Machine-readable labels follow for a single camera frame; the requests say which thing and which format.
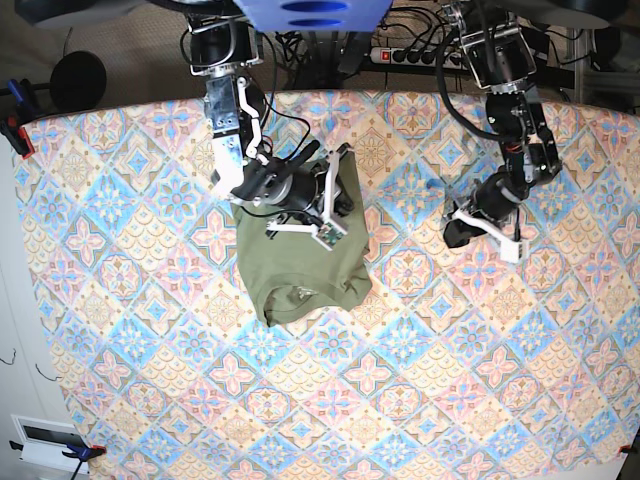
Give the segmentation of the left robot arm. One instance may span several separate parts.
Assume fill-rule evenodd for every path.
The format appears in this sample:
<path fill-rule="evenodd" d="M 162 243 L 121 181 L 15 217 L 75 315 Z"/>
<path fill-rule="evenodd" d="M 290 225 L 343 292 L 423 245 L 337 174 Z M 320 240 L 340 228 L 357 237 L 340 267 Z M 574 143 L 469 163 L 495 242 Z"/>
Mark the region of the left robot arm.
<path fill-rule="evenodd" d="M 549 128 L 532 75 L 537 67 L 514 13 L 485 7 L 478 1 L 453 1 L 443 8 L 450 25 L 436 49 L 438 90 L 449 114 L 473 135 L 494 141 L 503 164 L 477 186 L 447 217 L 443 239 L 461 248 L 471 239 L 489 235 L 498 241 L 501 256 L 516 261 L 522 254 L 521 233 L 506 235 L 508 220 L 519 219 L 520 205 L 530 191 L 550 183 L 560 173 L 554 135 Z M 487 93 L 483 130 L 453 105 L 444 78 L 448 47 L 460 49 L 476 85 Z"/>

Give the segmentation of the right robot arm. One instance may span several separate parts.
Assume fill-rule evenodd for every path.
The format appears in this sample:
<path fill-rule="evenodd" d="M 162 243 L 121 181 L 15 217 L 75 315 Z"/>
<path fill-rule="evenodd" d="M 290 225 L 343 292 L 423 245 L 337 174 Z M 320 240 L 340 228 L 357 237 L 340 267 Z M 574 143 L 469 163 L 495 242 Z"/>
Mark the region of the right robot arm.
<path fill-rule="evenodd" d="M 215 194 L 264 219 L 268 237 L 307 234 L 332 250 L 347 235 L 345 218 L 354 208 L 339 176 L 348 145 L 314 161 L 320 144 L 313 140 L 278 157 L 263 133 L 273 103 L 244 72 L 263 59 L 259 34 L 224 8 L 189 9 L 185 18 L 181 52 L 192 74 L 206 79 Z"/>

